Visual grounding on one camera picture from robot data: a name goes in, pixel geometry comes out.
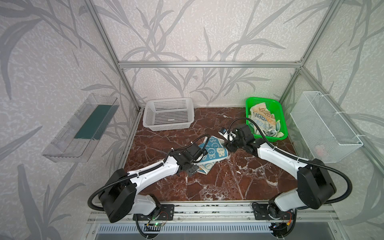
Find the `blue bunny pattern towel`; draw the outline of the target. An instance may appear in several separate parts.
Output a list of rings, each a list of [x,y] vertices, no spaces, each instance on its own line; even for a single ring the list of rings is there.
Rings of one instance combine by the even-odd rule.
[[[208,138],[205,137],[204,142],[201,143],[199,147],[204,147],[206,141],[208,141],[208,143],[205,150],[208,153],[197,163],[197,166],[199,166],[197,172],[204,175],[207,175],[211,171],[215,163],[226,160],[229,157],[228,150],[224,147],[225,141],[223,139],[211,136],[208,140]]]

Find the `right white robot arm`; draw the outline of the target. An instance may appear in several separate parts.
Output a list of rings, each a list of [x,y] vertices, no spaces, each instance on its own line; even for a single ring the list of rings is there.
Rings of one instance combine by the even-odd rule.
[[[337,191],[322,161],[314,160],[310,164],[299,162],[296,157],[264,139],[255,139],[248,125],[239,125],[232,132],[222,128],[220,135],[225,138],[225,147],[229,152],[234,153],[242,149],[283,169],[297,180],[295,189],[279,194],[269,201],[267,210],[272,218],[282,212],[301,207],[316,210]]]

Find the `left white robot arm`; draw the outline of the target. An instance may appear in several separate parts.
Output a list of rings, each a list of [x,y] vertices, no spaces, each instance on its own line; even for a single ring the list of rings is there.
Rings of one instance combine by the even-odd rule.
[[[119,169],[105,186],[96,190],[88,199],[88,206],[105,212],[110,223],[116,223],[127,215],[154,217],[160,214],[161,204],[156,197],[140,195],[148,186],[169,176],[186,172],[192,176],[199,163],[208,154],[205,147],[191,144],[170,150],[163,160],[135,171]]]

